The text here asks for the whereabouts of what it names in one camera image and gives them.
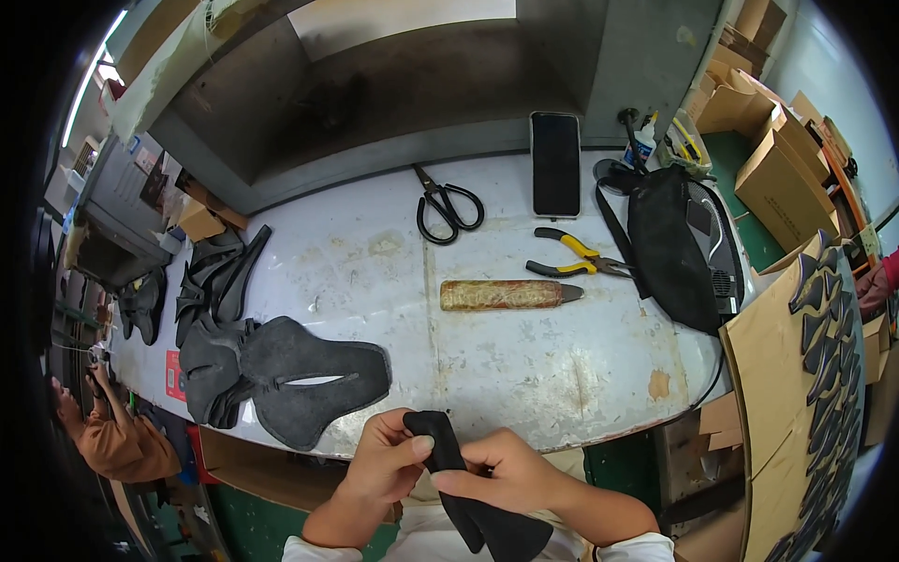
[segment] white table surface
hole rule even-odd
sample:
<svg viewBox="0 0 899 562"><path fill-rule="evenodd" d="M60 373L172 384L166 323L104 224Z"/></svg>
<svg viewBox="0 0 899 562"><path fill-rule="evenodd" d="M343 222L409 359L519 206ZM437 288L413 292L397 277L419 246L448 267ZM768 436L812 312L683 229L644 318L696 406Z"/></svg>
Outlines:
<svg viewBox="0 0 899 562"><path fill-rule="evenodd" d="M571 278L564 282L586 294L559 308L440 310L442 281L537 279L524 269L529 259L578 261L561 243L535 238L535 227L562 228L621 259L593 198L592 165L607 156L618 153L583 153L582 214L555 224L530 210L528 155L427 166L437 183L469 189L486 208L484 225L449 246L424 243L418 233L422 187L412 169L318 192L250 220L245 241L263 224L273 233L251 274L245 317L265 322L286 315L325 339L376 343L389 357L389 395L332 422L312 454L351 457L365 420L400 406L447 411L462 442L509 426L537 450L563 450L659 424L708 389L721 353L717 339L675 325L654 300L641 301L628 279ZM626 224L627 199L607 199ZM468 209L458 207L470 220ZM426 215L438 218L432 210ZM440 228L432 231L441 236ZM744 259L739 240L738 246ZM174 301L190 255L183 250L167 268L156 343L145 346L137 330L127 341L112 330L110 341L120 380L187 419L187 405L165 393L165 352L176 349ZM745 261L743 273L751 279ZM752 298L747 281L744 303ZM707 400L725 392L728 378L725 365ZM260 426L252 400L226 433L287 449Z"/></svg>

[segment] hand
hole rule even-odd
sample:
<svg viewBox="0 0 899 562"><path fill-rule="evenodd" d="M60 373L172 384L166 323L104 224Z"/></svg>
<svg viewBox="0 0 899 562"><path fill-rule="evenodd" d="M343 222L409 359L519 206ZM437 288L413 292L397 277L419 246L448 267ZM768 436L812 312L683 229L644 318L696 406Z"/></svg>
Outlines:
<svg viewBox="0 0 899 562"><path fill-rule="evenodd" d="M481 441L466 443L460 450L475 471L493 467L493 477L442 470L431 476L434 486L444 494L476 499L508 512L554 509L564 496L565 484L576 482L507 427Z"/></svg>
<svg viewBox="0 0 899 562"><path fill-rule="evenodd" d="M97 384L100 385L100 388L107 388L110 384L110 376L106 372L106 366L102 363L94 363L88 369L93 373L93 377L97 380Z"/></svg>
<svg viewBox="0 0 899 562"><path fill-rule="evenodd" d="M87 381L87 386L91 388L91 393L94 398L102 398L103 392L97 386L97 383L93 382L93 377L90 375L85 375L85 380Z"/></svg>
<svg viewBox="0 0 899 562"><path fill-rule="evenodd" d="M413 437L403 425L398 408L372 416L365 427L346 478L335 496L365 504L390 505L407 497L422 475L422 461L431 456L434 439Z"/></svg>

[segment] yellow pliers handle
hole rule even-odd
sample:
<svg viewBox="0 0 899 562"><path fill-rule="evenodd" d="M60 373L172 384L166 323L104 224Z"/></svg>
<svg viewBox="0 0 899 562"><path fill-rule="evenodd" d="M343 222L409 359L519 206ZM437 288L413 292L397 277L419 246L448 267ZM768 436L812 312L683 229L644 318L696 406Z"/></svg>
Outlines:
<svg viewBox="0 0 899 562"><path fill-rule="evenodd" d="M537 238L552 238L553 240L558 240L562 244L571 248L575 254L578 254L582 258L586 258L587 261L575 263L574 265L566 265L563 267L550 267L542 263L528 260L524 267L529 272L534 272L538 275L543 275L544 277L554 277L560 279L564 277L573 277L581 273L594 275L598 271L591 258L598 258L600 256L600 253L583 245L583 242L581 242L574 236L571 236L567 232L564 232L557 228L541 227L534 229L534 236L536 236Z"/></svg>

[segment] white bottle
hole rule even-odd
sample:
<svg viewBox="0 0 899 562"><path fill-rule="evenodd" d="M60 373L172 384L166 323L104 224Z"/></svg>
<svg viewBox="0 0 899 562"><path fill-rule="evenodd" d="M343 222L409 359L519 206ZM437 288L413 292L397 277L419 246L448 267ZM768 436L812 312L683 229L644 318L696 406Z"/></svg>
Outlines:
<svg viewBox="0 0 899 562"><path fill-rule="evenodd" d="M655 151L655 139L653 137L655 136L655 119L658 116L659 112L653 113L652 119L650 119L641 130L634 133L637 149L640 152L640 158L643 160L644 164ZM634 151L631 150L630 143L628 143L628 147L625 148L624 156L621 158L621 161L632 168L634 167Z"/></svg>

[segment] pliers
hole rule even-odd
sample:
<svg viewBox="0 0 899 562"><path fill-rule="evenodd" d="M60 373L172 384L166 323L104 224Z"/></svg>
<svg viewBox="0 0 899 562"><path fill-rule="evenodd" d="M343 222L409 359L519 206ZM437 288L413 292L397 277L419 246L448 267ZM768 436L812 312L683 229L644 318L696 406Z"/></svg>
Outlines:
<svg viewBox="0 0 899 562"><path fill-rule="evenodd" d="M627 277L628 279L634 279L630 273L620 272L617 269L614 269L616 267L620 269L634 269L633 265L627 265L626 263L619 262L618 260L613 260L609 257L600 257L599 252L583 245L580 240L578 240L574 236L571 236L567 232L558 230L557 228L541 227L534 229L534 236L536 236L537 238L552 238L554 240L558 240L562 244L574 250L575 254L580 255L587 261L576 263L574 265L567 265L564 267L549 267L548 265L528 260L524 267L529 272L534 272L538 275L543 275L544 277L555 277L558 279L564 277L573 277L581 273L589 273L590 275L594 275L596 272L603 272L607 273L608 275L617 275L618 277Z"/></svg>

